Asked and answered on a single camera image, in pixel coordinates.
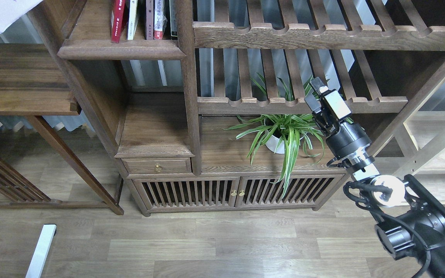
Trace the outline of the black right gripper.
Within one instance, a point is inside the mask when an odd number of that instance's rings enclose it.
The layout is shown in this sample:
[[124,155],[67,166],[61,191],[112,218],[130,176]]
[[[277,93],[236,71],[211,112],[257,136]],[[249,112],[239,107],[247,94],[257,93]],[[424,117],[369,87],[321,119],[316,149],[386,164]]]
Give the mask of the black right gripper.
[[337,90],[329,90],[320,77],[311,79],[314,92],[304,100],[312,111],[315,122],[326,137],[333,154],[330,162],[372,163],[366,148],[372,143],[365,130],[350,119],[351,109]]

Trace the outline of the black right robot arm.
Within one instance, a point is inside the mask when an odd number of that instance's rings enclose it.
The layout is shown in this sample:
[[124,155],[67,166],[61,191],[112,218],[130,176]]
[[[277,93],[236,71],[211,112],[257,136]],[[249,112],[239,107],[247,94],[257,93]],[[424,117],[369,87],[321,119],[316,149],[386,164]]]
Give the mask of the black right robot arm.
[[348,120],[351,111],[339,92],[319,77],[310,85],[317,95],[308,93],[305,101],[332,151],[327,165],[346,169],[353,179],[344,185],[346,196],[371,213],[379,240],[395,260],[417,259],[415,277],[427,272],[445,278],[445,206],[412,175],[381,175],[366,152],[369,136]]

